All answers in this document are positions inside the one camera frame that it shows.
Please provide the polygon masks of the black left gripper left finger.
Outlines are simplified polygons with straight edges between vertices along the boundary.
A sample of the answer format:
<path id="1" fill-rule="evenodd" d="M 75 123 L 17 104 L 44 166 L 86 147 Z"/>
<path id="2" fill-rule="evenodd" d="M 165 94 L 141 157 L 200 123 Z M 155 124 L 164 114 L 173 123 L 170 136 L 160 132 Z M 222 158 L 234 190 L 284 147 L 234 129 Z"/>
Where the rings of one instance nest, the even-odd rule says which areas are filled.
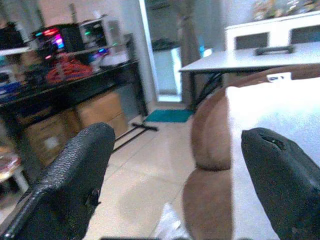
<path id="1" fill-rule="evenodd" d="M 81 240 L 100 204 L 115 144 L 108 124 L 94 123 L 68 141 L 0 225 L 2 240 Z"/>

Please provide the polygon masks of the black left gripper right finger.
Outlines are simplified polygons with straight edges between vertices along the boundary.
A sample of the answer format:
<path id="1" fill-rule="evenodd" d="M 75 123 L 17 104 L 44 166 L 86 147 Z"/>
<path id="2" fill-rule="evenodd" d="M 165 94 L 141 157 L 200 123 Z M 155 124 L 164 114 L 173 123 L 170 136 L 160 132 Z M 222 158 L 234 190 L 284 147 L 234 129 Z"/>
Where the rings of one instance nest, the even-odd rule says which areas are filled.
<path id="1" fill-rule="evenodd" d="M 320 168 L 294 141 L 268 128 L 241 133 L 256 195 L 281 240 L 320 238 Z"/>

